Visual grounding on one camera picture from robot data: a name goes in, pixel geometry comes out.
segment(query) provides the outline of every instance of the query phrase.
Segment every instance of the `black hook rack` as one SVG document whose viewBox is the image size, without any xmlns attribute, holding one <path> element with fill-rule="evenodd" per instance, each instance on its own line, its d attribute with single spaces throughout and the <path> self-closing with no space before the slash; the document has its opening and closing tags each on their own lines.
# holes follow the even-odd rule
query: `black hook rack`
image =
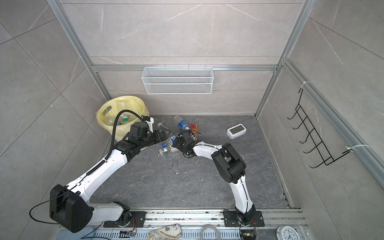
<svg viewBox="0 0 384 240">
<path fill-rule="evenodd" d="M 311 137 L 311 140 L 312 140 L 312 142 L 313 142 L 313 144 L 314 144 L 314 147 L 313 147 L 309 152 L 304 152 L 304 151 L 303 151 L 303 153 L 310 153 L 310 152 L 312 152 L 313 150 L 316 149 L 317 152 L 320 154 L 320 157 L 321 157 L 321 159 L 322 159 L 322 162 L 321 162 L 320 164 L 318 164 L 317 166 L 315 166 L 315 167 L 310 166 L 310 168 L 317 168 L 318 166 L 320 166 L 320 165 L 322 165 L 322 164 L 325 164 L 325 165 L 328 166 L 329 164 L 335 162 L 336 160 L 338 160 L 338 159 L 340 159 L 341 157 L 343 157 L 343 156 L 347 155 L 348 153 L 350 153 L 351 150 L 348 149 L 347 151 L 342 152 L 340 157 L 338 157 L 338 158 L 336 158 L 336 159 L 333 158 L 333 156 L 332 156 L 331 153 L 329 152 L 327 146 L 325 145 L 323 139 L 321 138 L 320 134 L 317 132 L 316 128 L 315 128 L 314 125 L 312 124 L 312 121 L 309 119 L 308 115 L 305 113 L 304 109 L 303 109 L 303 108 L 301 107 L 301 105 L 300 105 L 301 96 L 303 95 L 303 89 L 300 89 L 298 93 L 300 94 L 300 98 L 299 98 L 299 102 L 297 103 L 297 106 L 296 106 L 296 108 L 295 108 L 296 112 L 295 112 L 295 114 L 294 114 L 291 118 L 288 118 L 288 119 L 289 119 L 289 120 L 293 119 L 293 118 L 296 116 L 296 114 L 297 114 L 297 115 L 299 116 L 299 118 L 301 119 L 301 123 L 300 123 L 300 125 L 299 125 L 297 128 L 294 128 L 294 127 L 293 127 L 292 129 L 296 130 L 296 129 L 298 129 L 301 125 L 304 125 L 305 129 L 307 130 L 308 134 L 307 134 L 307 137 L 306 137 L 305 141 L 304 141 L 304 142 L 299 141 L 301 144 L 306 143 L 307 140 L 308 140 L 308 137 Z M 305 115 L 304 118 L 302 118 L 302 116 L 300 116 L 300 114 L 299 114 L 299 112 L 298 112 L 299 109 L 301 109 L 301 110 L 303 111 L 303 113 L 304 113 L 304 115 Z M 307 126 L 307 125 L 305 124 L 305 122 L 304 122 L 306 119 L 308 119 L 308 121 L 309 121 L 309 123 L 310 123 L 309 126 Z M 316 143 L 315 140 L 313 139 L 313 137 L 312 137 L 312 135 L 311 135 L 311 133 L 312 133 L 313 131 L 314 131 L 315 134 L 317 134 L 317 136 L 319 137 L 319 139 L 320 139 L 320 142 L 319 142 L 319 143 Z M 325 147 L 325 149 L 327 150 L 327 152 L 328 152 L 328 154 L 329 154 L 329 156 L 330 156 L 330 157 L 328 157 L 327 159 L 324 159 L 323 155 L 321 154 L 321 151 L 320 151 L 319 148 L 318 148 L 320 145 L 323 145 L 323 146 Z"/>
</svg>

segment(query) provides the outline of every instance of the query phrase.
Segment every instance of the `side wall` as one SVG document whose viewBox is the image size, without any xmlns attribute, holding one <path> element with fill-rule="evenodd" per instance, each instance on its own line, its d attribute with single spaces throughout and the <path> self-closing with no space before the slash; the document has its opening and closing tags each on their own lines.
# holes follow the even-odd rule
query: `side wall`
<svg viewBox="0 0 384 240">
<path fill-rule="evenodd" d="M 344 119 L 383 157 L 384 35 L 382 1 L 323 1 L 314 7 L 290 60 Z M 295 113 L 300 84 L 283 70 L 261 117 L 294 207 L 303 209 L 315 239 L 381 239 L 384 190 L 353 154 L 326 166 Z M 305 91 L 300 101 L 334 158 L 346 143 Z M 304 112 L 298 112 L 305 118 Z M 311 133 L 316 143 L 314 132 Z M 320 146 L 325 158 L 329 155 Z"/>
<path fill-rule="evenodd" d="M 61 0 L 94 64 L 277 64 L 303 0 Z M 272 72 L 215 72 L 212 94 L 146 93 L 141 72 L 100 72 L 151 114 L 254 114 Z"/>
<path fill-rule="evenodd" d="M 99 159 L 104 99 L 84 68 L 45 0 L 0 3 L 0 239 L 49 239 L 29 210 Z M 33 216 L 52 222 L 48 207 Z"/>
</svg>

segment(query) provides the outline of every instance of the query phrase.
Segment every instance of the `white mesh basket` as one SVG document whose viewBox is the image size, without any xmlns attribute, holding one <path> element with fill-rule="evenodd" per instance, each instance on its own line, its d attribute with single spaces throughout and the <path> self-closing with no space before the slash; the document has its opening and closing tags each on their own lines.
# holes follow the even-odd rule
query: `white mesh basket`
<svg viewBox="0 0 384 240">
<path fill-rule="evenodd" d="M 212 93 L 210 67 L 146 67 L 141 76 L 148 94 Z"/>
</svg>

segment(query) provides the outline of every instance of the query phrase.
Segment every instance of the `yellow trash can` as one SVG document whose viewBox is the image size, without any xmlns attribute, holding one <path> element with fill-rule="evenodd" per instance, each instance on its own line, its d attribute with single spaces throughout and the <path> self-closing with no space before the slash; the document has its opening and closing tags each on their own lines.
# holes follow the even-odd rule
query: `yellow trash can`
<svg viewBox="0 0 384 240">
<path fill-rule="evenodd" d="M 113 122 L 117 114 L 123 109 L 134 111 L 139 116 L 149 116 L 148 109 L 140 98 L 135 96 L 122 96 L 109 100 L 101 106 L 96 113 L 98 124 L 112 134 Z M 119 120 L 121 125 L 116 126 L 116 141 L 120 141 L 125 134 L 130 131 L 132 124 L 140 122 L 140 120 L 132 113 L 127 113 L 124 120 L 122 119 L 122 116 L 120 116 Z"/>
</svg>

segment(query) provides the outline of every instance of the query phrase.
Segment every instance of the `robotic arm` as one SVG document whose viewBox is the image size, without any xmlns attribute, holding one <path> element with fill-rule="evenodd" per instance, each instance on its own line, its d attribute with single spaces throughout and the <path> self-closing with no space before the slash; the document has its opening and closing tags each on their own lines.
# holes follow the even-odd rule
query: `robotic arm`
<svg viewBox="0 0 384 240">
<path fill-rule="evenodd" d="M 131 126 L 126 140 L 123 138 L 115 144 L 112 151 L 90 170 L 66 186 L 58 184 L 51 190 L 51 219 L 73 233 L 97 222 L 111 221 L 120 227 L 127 226 L 131 219 L 128 206 L 120 202 L 91 204 L 88 201 L 107 178 L 139 154 L 141 149 L 167 139 L 164 132 L 153 130 L 153 118 L 143 118 L 144 122 L 136 122 Z M 188 156 L 202 156 L 213 160 L 220 176 L 230 184 L 239 221 L 243 225 L 252 221 L 256 210 L 245 184 L 246 165 L 229 143 L 217 146 L 194 141 L 190 131 L 182 131 L 172 146 Z"/>
</svg>

